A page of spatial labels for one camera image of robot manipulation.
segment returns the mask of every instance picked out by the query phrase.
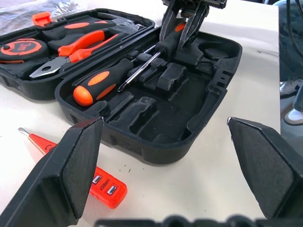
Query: black plastic case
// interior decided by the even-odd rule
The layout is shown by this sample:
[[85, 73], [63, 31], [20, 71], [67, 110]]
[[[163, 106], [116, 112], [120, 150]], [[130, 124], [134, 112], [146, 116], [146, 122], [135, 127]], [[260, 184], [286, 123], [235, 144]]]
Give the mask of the black plastic case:
[[[131, 19], [135, 21], [138, 24], [145, 25], [146, 27], [143, 29], [140, 29], [135, 34], [129, 35], [125, 37], [120, 44], [127, 43], [130, 40], [139, 37], [140, 35], [144, 34], [145, 32], [151, 30], [154, 28], [155, 23], [152, 20], [143, 18], [138, 15], [123, 13], [116, 10], [111, 9], [94, 9], [89, 11], [84, 11], [76, 14], [72, 14], [70, 16], [62, 17], [58, 19], [58, 22], [53, 22], [51, 24], [48, 24], [44, 27], [41, 26], [32, 26], [29, 28], [25, 28], [22, 30], [18, 30], [16, 32], [12, 32], [6, 35], [2, 35], [0, 39], [0, 46], [12, 41], [15, 41], [20, 38], [35, 38], [39, 40], [44, 41], [44, 37], [42, 35], [42, 31], [48, 31], [54, 28], [57, 28], [59, 26], [66, 25], [67, 23], [79, 23], [83, 20], [90, 19], [91, 17], [96, 17], [97, 14], [101, 13], [108, 13], [113, 14], [121, 17], [125, 17], [128, 19]], [[57, 85], [66, 77], [69, 75], [71, 71], [77, 68], [81, 68], [84, 65], [87, 65], [89, 62], [98, 59], [99, 57], [103, 56], [106, 53], [109, 53], [110, 46], [108, 48], [104, 48], [100, 51], [94, 52], [90, 57], [79, 61], [75, 63], [72, 67], [68, 68], [61, 68], [60, 72], [52, 77], [45, 78], [45, 79], [39, 79], [39, 80], [24, 80], [16, 76], [16, 71], [21, 72], [23, 71], [22, 65], [14, 64], [14, 65], [4, 65], [0, 64], [0, 82], [5, 84], [8, 87], [13, 87], [22, 93], [24, 93], [25, 96], [34, 99], [34, 100], [51, 100], [54, 99], [54, 91], [57, 87]], [[40, 65], [45, 63], [45, 60], [41, 60], [41, 62], [34, 62], [33, 68], [38, 68]]]
[[[108, 9], [89, 13], [100, 10], [135, 18], [134, 15]], [[242, 48], [234, 41], [199, 32], [195, 41], [177, 51], [173, 59], [154, 60], [150, 68], [122, 92], [114, 89], [90, 107], [78, 105], [72, 94], [84, 79], [123, 58], [132, 60], [137, 57], [134, 70], [127, 75], [130, 76], [150, 57], [137, 55], [159, 41], [160, 28], [153, 28], [154, 23], [148, 19], [136, 18], [151, 23], [151, 26], [54, 77], [31, 83], [4, 75], [1, 71], [0, 75], [8, 86], [22, 90], [34, 99], [52, 98], [56, 87], [55, 98], [69, 121], [77, 123], [102, 116], [105, 120], [102, 140], [105, 143], [118, 145], [150, 163], [169, 164], [188, 152], [223, 100], [239, 65]], [[32, 30], [33, 33], [38, 32], [37, 28]], [[6, 42], [16, 38], [16, 34], [21, 37], [21, 33], [6, 36]]]

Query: tape measure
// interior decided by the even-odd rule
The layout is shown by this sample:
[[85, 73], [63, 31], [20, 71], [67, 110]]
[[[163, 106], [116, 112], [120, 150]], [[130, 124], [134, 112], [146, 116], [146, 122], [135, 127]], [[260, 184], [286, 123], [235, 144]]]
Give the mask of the tape measure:
[[18, 39], [0, 48], [0, 63], [23, 63], [49, 55], [45, 42], [36, 39]]

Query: plastic bag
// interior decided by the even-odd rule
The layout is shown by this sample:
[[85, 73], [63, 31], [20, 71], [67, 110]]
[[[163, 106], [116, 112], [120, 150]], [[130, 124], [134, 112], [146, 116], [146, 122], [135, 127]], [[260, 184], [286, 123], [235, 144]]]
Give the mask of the plastic bag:
[[33, 26], [32, 16], [48, 11], [53, 20], [87, 10], [88, 0], [1, 0], [1, 35]]

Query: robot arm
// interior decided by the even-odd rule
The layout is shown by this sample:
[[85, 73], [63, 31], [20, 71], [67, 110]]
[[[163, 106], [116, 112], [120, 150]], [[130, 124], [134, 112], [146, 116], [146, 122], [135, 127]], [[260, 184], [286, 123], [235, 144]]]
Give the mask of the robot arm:
[[181, 17], [188, 18], [187, 24], [182, 32], [178, 49], [181, 49], [185, 44], [193, 42], [198, 35], [200, 26], [207, 16], [209, 7], [223, 9], [226, 6], [227, 0], [162, 0], [168, 8], [164, 14], [160, 41], [163, 41], [166, 36], [172, 31], [176, 25], [176, 19], [181, 10]]

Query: white table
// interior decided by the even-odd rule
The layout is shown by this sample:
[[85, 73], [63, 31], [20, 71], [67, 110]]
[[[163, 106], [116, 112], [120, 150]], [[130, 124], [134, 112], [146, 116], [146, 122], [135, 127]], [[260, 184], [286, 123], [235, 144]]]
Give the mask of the white table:
[[[90, 8], [138, 14], [153, 19], [157, 25], [166, 9], [161, 0], [91, 1]], [[78, 226], [92, 226], [98, 218], [162, 221], [171, 214], [189, 220], [223, 221], [233, 214], [263, 217], [241, 173], [226, 119], [240, 117], [280, 131], [278, 9], [229, 0], [224, 10], [211, 8], [201, 31], [230, 38], [243, 47], [238, 71], [226, 97], [188, 154], [174, 164], [148, 166], [101, 144], [98, 166], [125, 182], [128, 194], [115, 210], [89, 196]], [[0, 93], [1, 213], [42, 157], [17, 128], [24, 127], [59, 142], [71, 125], [56, 101], [27, 100], [21, 93], [2, 85]]]

